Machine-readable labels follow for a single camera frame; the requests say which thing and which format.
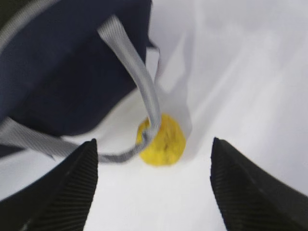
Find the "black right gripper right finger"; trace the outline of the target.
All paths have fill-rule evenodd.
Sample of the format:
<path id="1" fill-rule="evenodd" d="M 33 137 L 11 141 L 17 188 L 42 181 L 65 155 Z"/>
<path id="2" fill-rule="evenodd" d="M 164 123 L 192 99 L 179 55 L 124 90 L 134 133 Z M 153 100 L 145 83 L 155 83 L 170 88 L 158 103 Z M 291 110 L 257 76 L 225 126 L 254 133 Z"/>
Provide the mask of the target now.
<path id="1" fill-rule="evenodd" d="M 213 139 L 210 182 L 228 231 L 306 231 L 308 197 Z"/>

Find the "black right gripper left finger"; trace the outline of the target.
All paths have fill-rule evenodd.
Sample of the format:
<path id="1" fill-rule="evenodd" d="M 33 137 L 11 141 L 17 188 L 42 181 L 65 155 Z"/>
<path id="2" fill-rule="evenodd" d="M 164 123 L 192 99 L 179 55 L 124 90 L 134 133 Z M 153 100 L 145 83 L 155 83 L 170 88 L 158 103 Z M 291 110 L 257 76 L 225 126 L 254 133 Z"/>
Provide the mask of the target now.
<path id="1" fill-rule="evenodd" d="M 1 200 L 2 231 L 82 231 L 98 181 L 95 139 L 53 170 Z"/>

